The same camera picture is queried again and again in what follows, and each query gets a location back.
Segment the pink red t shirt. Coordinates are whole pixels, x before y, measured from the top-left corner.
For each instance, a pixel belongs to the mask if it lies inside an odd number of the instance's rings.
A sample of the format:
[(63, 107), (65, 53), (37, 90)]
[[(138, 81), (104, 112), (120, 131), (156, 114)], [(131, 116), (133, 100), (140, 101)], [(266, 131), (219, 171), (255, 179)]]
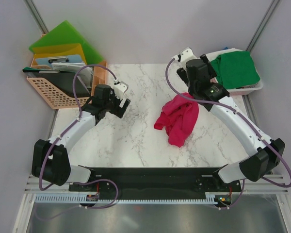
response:
[(186, 99), (192, 96), (189, 93), (183, 95), (176, 95), (167, 102), (154, 124), (156, 130), (165, 129), (170, 145), (179, 148), (193, 132), (199, 114), (197, 102)]

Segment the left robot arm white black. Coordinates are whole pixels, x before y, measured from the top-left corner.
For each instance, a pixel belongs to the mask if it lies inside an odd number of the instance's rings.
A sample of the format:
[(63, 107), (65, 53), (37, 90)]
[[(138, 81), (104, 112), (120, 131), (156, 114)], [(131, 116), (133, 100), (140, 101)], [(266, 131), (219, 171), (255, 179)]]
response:
[(114, 86), (99, 84), (80, 108), (79, 115), (61, 133), (48, 140), (38, 140), (34, 145), (32, 175), (39, 179), (39, 188), (44, 191), (42, 182), (62, 186), (65, 183), (80, 182), (86, 191), (95, 189), (97, 180), (90, 169), (70, 164), (69, 153), (75, 144), (107, 113), (122, 118), (130, 100), (124, 97), (129, 86), (118, 82)]

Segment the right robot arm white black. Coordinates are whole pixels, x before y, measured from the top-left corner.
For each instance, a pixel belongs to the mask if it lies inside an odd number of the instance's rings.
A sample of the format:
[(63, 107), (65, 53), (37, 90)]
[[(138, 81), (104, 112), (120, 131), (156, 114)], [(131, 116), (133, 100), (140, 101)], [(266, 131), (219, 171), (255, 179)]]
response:
[(230, 93), (221, 84), (211, 81), (216, 72), (207, 56), (197, 58), (186, 49), (176, 55), (175, 60), (181, 64), (177, 74), (187, 85), (189, 94), (229, 128), (248, 155), (217, 170), (217, 176), (212, 179), (213, 187), (224, 191), (236, 180), (256, 182), (278, 166), (285, 143), (280, 138), (273, 140), (260, 130), (243, 115)]

